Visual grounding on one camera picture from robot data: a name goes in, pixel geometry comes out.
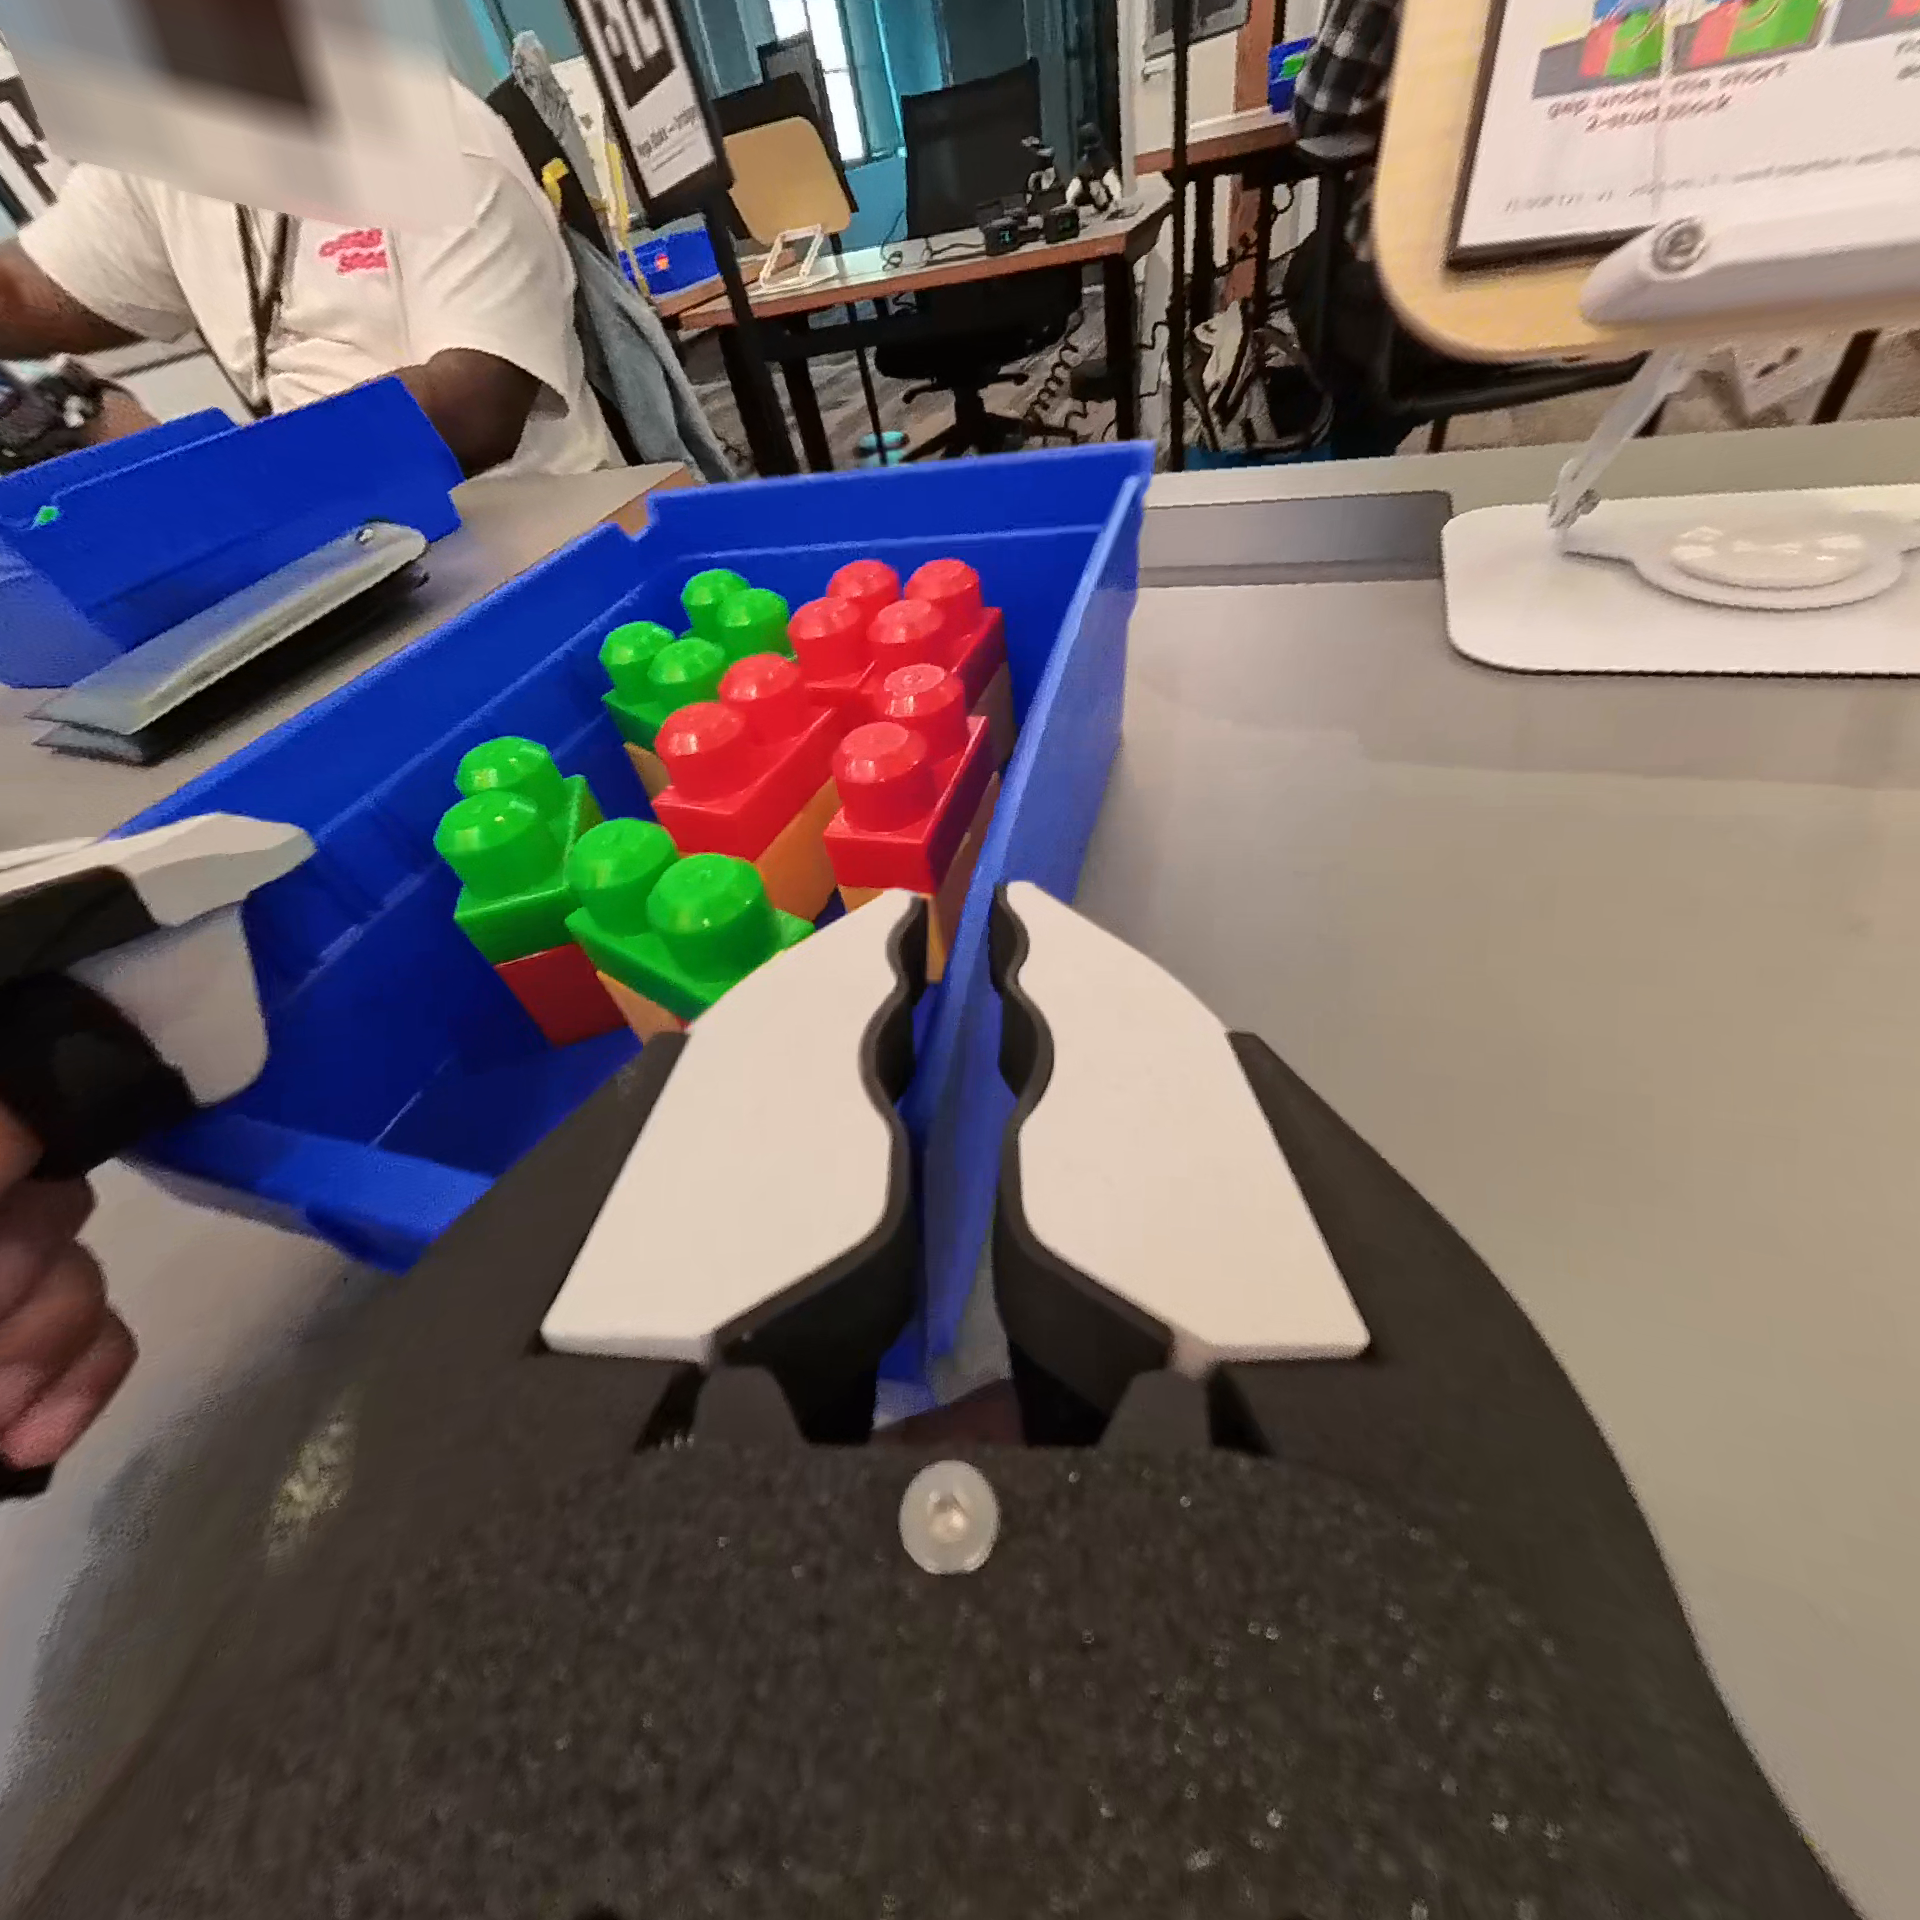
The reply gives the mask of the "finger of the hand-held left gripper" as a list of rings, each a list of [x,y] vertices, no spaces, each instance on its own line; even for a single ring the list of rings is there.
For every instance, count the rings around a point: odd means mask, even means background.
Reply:
[[[71,976],[179,1070],[195,1114],[269,1059],[245,905],[316,846],[289,822],[202,813],[5,853],[5,981]]]

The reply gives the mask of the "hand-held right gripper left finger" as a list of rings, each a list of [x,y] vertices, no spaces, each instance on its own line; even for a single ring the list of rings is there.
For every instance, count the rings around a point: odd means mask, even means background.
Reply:
[[[540,1325],[554,1354],[711,1365],[824,1288],[917,1294],[915,1073],[928,902],[884,891],[698,1016]]]

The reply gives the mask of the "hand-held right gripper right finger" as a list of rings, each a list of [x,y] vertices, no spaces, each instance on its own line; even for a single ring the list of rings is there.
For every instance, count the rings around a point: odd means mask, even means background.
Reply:
[[[995,1296],[1057,1378],[1353,1361],[1371,1337],[1231,1032],[1031,881],[992,900]]]

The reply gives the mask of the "blue plastic bin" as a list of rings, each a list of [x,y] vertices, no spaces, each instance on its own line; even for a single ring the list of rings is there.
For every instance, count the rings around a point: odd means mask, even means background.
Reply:
[[[1009,881],[1076,891],[1120,747],[1148,485],[1149,453],[1103,444],[661,492],[645,532],[593,531],[137,813],[129,833],[231,812],[316,843],[245,909],[265,1073],[151,1144],[149,1165],[404,1273],[637,1053],[636,1041],[541,1043],[455,929],[433,833],[458,760],[529,737],[601,802],[641,802],[596,664],[621,617],[680,612],[706,568],[799,603],[850,561],[900,574],[962,561],[1004,617],[1020,734],[947,976],[917,1010],[904,1100],[925,1280],[883,1371],[928,1381],[962,1336],[1013,1108],[992,893]]]

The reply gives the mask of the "green two-stud toy block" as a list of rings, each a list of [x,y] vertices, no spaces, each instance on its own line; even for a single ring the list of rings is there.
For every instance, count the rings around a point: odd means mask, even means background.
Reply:
[[[755,588],[732,568],[691,574],[681,589],[681,608],[685,636],[706,641],[732,666],[752,657],[796,657],[783,594]]]
[[[459,882],[459,933],[493,968],[569,945],[569,853],[604,820],[587,780],[529,737],[493,737],[463,756],[455,785],[434,851]]]
[[[749,860],[685,854],[658,822],[591,828],[563,878],[568,934],[594,971],[685,1025],[815,933],[772,905]]]
[[[674,636],[652,620],[636,620],[612,627],[601,641],[600,666],[609,676],[604,707],[616,731],[626,745],[649,753],[671,716],[715,702],[732,660],[709,638]]]

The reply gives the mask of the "grey desk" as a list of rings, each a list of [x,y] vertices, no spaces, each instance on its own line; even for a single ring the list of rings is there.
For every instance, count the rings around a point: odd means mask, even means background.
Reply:
[[[1562,462],[1167,470],[1146,508],[1458,517]],[[1916,1916],[1916,681],[1508,676],[1443,598],[1141,582],[1079,905],[1496,1269],[1816,1849]],[[139,1358],[5,1513],[5,1916],[261,1560],[320,1344],[380,1284],[132,1169],[97,1194]]]

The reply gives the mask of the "dark grey desk mat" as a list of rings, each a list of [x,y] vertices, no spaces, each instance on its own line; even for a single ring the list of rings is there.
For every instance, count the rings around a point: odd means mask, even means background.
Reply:
[[[1161,502],[1143,517],[1157,588],[1428,581],[1453,500],[1443,489]]]

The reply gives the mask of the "person's left hand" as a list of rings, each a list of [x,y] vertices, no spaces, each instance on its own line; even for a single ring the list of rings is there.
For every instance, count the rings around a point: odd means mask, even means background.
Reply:
[[[53,1469],[129,1378],[137,1341],[87,1245],[87,1179],[42,1179],[42,1144],[2,1114],[2,1460]]]

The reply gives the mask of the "cluster of blue bins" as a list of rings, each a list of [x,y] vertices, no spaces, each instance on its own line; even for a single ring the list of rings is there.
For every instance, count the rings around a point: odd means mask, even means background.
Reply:
[[[450,538],[463,468],[388,374],[205,410],[2,480],[2,684],[64,689],[369,521]]]

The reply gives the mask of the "blue denim jacket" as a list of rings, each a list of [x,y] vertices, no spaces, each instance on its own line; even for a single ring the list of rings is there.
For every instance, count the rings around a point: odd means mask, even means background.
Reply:
[[[559,220],[587,392],[618,454],[626,465],[681,465],[706,485],[733,480],[729,449],[637,276],[628,185],[587,59],[555,59],[522,29],[509,76],[488,100]]]

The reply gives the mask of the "black white marker sign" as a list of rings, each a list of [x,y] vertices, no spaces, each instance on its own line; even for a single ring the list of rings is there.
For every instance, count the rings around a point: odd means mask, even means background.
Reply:
[[[706,216],[732,188],[714,99],[677,2],[568,2],[632,194],[649,227]]]

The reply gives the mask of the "black office chair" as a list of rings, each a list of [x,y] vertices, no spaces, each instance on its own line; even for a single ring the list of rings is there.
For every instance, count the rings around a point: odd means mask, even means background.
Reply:
[[[1013,210],[1025,225],[1026,184],[1043,133],[1040,64],[1026,59],[995,76],[900,102],[906,232],[936,241],[968,233]],[[1063,345],[1081,306],[1081,272],[1021,272],[925,288],[907,300],[875,349],[875,370],[906,395],[952,397],[953,422],[907,462],[1000,453],[1025,441],[1015,418],[997,416],[985,392],[1049,347]]]

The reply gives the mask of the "printed instruction sheets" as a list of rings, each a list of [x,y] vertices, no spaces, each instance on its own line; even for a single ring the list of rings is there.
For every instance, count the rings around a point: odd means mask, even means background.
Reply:
[[[1916,320],[1916,216],[1916,5],[1491,5],[1451,272],[1571,267],[1600,330]]]

